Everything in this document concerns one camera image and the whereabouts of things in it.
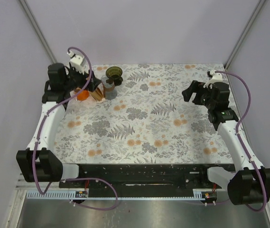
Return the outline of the glass coffee carafe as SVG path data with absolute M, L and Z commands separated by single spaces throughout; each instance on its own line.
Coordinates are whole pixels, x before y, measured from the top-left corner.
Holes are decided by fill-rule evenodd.
M 101 78 L 103 85 L 103 96 L 107 100 L 113 100 L 117 96 L 117 91 L 115 90 L 114 80 L 106 76 Z

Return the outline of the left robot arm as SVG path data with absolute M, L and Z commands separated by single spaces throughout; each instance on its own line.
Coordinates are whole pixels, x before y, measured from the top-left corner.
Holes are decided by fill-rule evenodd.
M 53 153 L 57 129 L 65 115 L 71 91 L 96 88 L 92 69 L 80 73 L 74 66 L 62 63 L 48 66 L 48 80 L 42 96 L 42 112 L 33 138 L 16 160 L 26 182 L 57 182 L 69 179 L 76 188 L 82 187 L 86 176 L 77 164 L 63 164 Z

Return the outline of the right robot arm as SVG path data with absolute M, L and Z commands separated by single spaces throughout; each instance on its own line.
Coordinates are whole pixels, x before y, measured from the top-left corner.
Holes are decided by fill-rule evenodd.
M 224 82 L 207 85 L 194 80 L 182 95 L 186 102 L 194 96 L 193 104 L 207 108 L 209 122 L 222 137 L 235 167 L 235 173 L 222 167 L 209 168 L 199 175 L 200 185 L 220 186 L 234 205 L 260 203 L 265 207 L 270 199 L 270 168 L 264 167 L 243 138 L 240 120 L 229 107 L 229 85 Z

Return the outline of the brown coffee filter stack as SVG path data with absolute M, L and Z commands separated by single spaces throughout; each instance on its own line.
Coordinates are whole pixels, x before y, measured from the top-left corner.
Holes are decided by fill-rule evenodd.
M 97 87 L 94 91 L 89 91 L 90 95 L 97 101 L 100 102 L 104 99 L 103 93 L 99 87 Z

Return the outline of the dark green dripper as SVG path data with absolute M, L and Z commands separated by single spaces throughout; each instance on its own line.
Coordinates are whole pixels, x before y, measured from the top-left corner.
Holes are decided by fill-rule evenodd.
M 118 66 L 113 66 L 106 70 L 106 76 L 113 79 L 115 86 L 120 86 L 122 84 L 122 73 L 122 69 Z

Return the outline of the glass of orange liquid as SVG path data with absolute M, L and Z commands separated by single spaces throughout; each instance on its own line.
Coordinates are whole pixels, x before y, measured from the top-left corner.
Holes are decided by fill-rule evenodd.
M 76 88 L 75 90 L 74 90 L 74 93 L 75 94 L 77 94 L 77 93 L 79 93 L 80 92 L 80 90 L 81 90 L 81 88 Z M 80 92 L 77 96 L 76 96 L 76 99 L 78 100 L 78 101 L 84 101 L 84 100 L 86 100 L 88 97 L 89 97 L 89 92 L 87 91 L 87 90 L 83 90 L 82 92 Z

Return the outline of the floral tablecloth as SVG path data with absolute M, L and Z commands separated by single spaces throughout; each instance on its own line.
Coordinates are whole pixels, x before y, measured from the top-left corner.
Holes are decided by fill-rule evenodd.
M 232 163 L 204 106 L 182 91 L 222 64 L 121 65 L 113 100 L 68 103 L 54 154 L 62 163 Z

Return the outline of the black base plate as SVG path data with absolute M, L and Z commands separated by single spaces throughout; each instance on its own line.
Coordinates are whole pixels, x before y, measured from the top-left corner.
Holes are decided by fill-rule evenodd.
M 110 184 L 165 184 L 177 188 L 206 188 L 207 169 L 235 172 L 233 164 L 80 164 L 78 178 L 100 178 Z

